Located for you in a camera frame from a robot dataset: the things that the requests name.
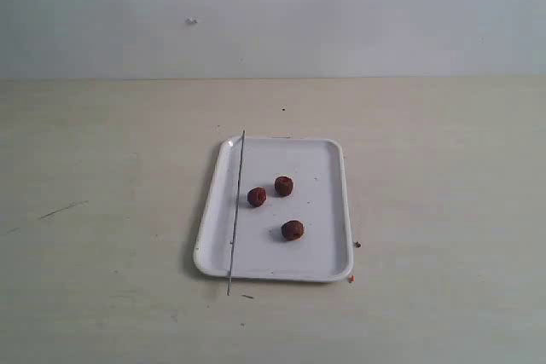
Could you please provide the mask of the red date top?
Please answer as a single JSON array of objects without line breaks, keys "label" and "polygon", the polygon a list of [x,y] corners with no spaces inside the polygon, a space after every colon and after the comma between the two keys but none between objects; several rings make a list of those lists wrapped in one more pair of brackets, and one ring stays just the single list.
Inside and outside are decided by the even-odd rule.
[{"label": "red date top", "polygon": [[274,188],[279,196],[287,197],[293,191],[293,179],[288,176],[279,176],[275,179]]}]

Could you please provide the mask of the red date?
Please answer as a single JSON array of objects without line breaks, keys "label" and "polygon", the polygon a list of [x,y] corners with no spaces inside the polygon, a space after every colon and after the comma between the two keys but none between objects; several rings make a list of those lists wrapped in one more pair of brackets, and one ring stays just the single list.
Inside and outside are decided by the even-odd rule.
[{"label": "red date", "polygon": [[281,231],[286,241],[298,240],[305,233],[305,226],[298,220],[291,220],[282,225]]},{"label": "red date", "polygon": [[275,179],[274,188],[279,196],[287,197],[293,191],[293,179],[288,176],[279,176]]},{"label": "red date", "polygon": [[260,207],[267,200],[265,188],[256,187],[247,193],[247,202],[252,207]]}]

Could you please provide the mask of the thin metal skewer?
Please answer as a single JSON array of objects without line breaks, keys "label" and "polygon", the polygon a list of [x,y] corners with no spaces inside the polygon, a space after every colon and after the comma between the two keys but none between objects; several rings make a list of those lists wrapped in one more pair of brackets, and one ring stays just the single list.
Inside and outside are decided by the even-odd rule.
[{"label": "thin metal skewer", "polygon": [[229,259],[229,272],[228,272],[228,284],[226,289],[226,295],[230,296],[232,279],[233,279],[233,269],[235,261],[235,245],[236,245],[236,235],[237,235],[237,225],[238,225],[238,216],[239,216],[239,207],[240,207],[240,194],[241,194],[241,174],[243,168],[243,157],[244,157],[244,148],[246,140],[246,130],[243,130],[241,133],[241,146],[240,146],[240,156],[239,156],[239,167],[237,173],[237,184],[235,191],[235,213],[234,213],[234,223],[232,229],[232,237],[230,242],[230,259]]}]

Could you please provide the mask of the white rectangular plastic tray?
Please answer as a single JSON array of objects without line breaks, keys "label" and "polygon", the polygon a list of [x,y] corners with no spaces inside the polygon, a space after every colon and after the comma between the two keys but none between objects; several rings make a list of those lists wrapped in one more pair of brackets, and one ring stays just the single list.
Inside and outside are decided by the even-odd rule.
[{"label": "white rectangular plastic tray", "polygon": [[[194,263],[203,274],[228,278],[241,137],[224,141],[195,242]],[[275,179],[293,179],[281,197]],[[260,207],[247,193],[265,188]],[[333,282],[353,267],[353,242],[341,146],[328,139],[246,136],[241,174],[233,279]],[[286,241],[281,227],[298,220],[305,233]]]}]

